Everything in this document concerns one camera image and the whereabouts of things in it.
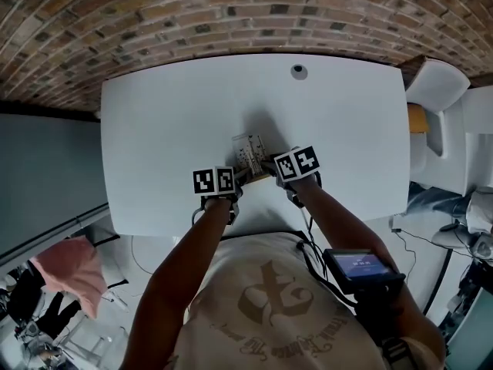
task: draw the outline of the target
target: white table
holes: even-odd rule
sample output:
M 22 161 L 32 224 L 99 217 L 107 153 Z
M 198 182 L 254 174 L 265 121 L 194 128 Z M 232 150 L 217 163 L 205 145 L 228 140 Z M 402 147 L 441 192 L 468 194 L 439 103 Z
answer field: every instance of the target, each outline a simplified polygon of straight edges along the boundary
M 293 65 L 308 70 L 292 77 Z M 313 145 L 326 191 L 362 220 L 407 203 L 409 131 L 401 71 L 318 55 L 236 55 L 146 69 L 102 86 L 102 155 L 120 234 L 182 236 L 200 199 L 192 171 L 234 164 L 231 138 L 269 153 Z M 245 187 L 226 234 L 305 228 L 272 178 Z

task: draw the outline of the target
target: white t-shirt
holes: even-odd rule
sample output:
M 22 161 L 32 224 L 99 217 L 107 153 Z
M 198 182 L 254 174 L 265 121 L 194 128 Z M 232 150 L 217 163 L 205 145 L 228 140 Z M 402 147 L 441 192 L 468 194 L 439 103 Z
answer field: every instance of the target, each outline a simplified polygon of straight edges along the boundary
M 471 195 L 465 213 L 469 233 L 491 234 L 493 227 L 493 188 L 481 187 Z
M 352 313 L 311 276 L 298 241 L 276 233 L 221 242 L 165 369 L 386 369 Z M 427 347 L 405 340 L 420 368 L 440 368 Z

